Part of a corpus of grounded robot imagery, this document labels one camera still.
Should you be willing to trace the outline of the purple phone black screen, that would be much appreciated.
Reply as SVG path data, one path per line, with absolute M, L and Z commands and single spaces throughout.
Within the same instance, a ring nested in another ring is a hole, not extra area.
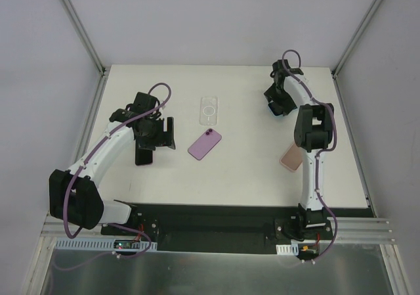
M 188 153 L 196 160 L 202 160 L 221 140 L 220 133 L 208 129 L 188 148 Z

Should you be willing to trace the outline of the clear purple phone case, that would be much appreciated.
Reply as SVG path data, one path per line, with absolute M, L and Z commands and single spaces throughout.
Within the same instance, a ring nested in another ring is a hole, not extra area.
M 219 101 L 217 97 L 202 97 L 200 101 L 199 124 L 217 125 Z

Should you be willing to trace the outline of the pink phone case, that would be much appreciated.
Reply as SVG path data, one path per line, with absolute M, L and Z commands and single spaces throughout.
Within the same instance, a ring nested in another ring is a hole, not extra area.
M 280 164 L 291 172 L 296 172 L 303 162 L 300 148 L 293 143 L 280 158 Z

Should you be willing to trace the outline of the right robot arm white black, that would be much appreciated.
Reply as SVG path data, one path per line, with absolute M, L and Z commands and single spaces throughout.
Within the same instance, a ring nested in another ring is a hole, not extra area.
M 298 111 L 293 138 L 302 156 L 303 189 L 297 215 L 282 225 L 282 233 L 302 242 L 329 225 L 323 198 L 323 164 L 326 153 L 336 145 L 334 107 L 317 100 L 303 71 L 290 67 L 286 59 L 272 65 L 270 77 L 273 84 L 264 97 L 273 115 L 287 116 Z

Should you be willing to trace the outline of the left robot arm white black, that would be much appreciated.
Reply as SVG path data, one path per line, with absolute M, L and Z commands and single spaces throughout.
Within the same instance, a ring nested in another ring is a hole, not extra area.
M 158 147 L 176 148 L 174 119 L 161 117 L 164 105 L 151 93 L 139 92 L 133 103 L 113 112 L 93 147 L 68 169 L 51 173 L 50 215 L 82 229 L 115 223 L 124 235 L 134 234 L 139 220 L 132 205 L 103 200 L 99 186 L 114 160 L 129 145 L 135 146 L 136 166 L 152 164 Z

